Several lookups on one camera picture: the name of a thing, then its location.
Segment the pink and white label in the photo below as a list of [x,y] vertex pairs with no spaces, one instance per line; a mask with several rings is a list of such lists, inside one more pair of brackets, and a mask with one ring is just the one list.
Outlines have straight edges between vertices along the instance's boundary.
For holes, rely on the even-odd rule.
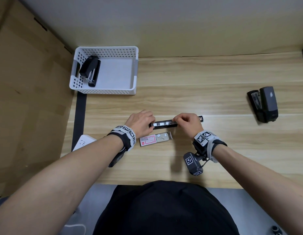
[[141,146],[145,146],[145,145],[149,145],[149,144],[153,144],[153,143],[157,142],[154,134],[146,136],[146,137],[141,137],[139,139],[139,141],[140,141]]

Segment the perforated basket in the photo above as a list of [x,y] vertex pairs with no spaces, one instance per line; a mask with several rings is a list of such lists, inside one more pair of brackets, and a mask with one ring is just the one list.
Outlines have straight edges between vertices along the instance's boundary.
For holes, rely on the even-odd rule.
[[[91,56],[97,55],[101,61],[95,87],[79,73],[78,63],[82,65]],[[138,47],[78,47],[75,50],[71,71],[70,88],[84,94],[136,94],[138,67]]]

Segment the person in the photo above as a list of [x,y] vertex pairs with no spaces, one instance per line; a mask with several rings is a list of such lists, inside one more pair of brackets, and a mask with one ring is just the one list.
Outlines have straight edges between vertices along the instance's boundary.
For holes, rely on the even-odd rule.
[[[190,138],[204,130],[196,114],[182,113],[173,120]],[[149,124],[154,121],[153,113],[143,110],[125,125],[140,138],[153,131]],[[59,233],[124,147],[121,137],[109,134],[47,166],[0,206],[0,234]],[[225,143],[216,143],[211,156],[289,235],[303,234],[302,186]],[[239,234],[228,211],[201,186],[156,181],[116,190],[93,234]]]

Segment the person's left arm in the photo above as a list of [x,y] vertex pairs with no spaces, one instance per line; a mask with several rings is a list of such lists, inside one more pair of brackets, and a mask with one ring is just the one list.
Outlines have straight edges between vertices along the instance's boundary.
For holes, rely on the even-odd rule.
[[[125,123],[136,138],[153,131],[151,111]],[[116,154],[122,140],[108,135],[47,166],[0,206],[0,234],[57,234]]]

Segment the black stapler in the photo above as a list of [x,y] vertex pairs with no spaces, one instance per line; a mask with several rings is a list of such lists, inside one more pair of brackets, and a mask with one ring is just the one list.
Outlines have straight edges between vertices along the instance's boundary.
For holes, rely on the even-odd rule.
[[247,95],[258,121],[268,123],[278,118],[278,105],[272,86],[249,91]]
[[88,81],[88,86],[96,86],[98,73],[100,68],[100,60],[97,56],[89,56],[80,69],[80,75]]

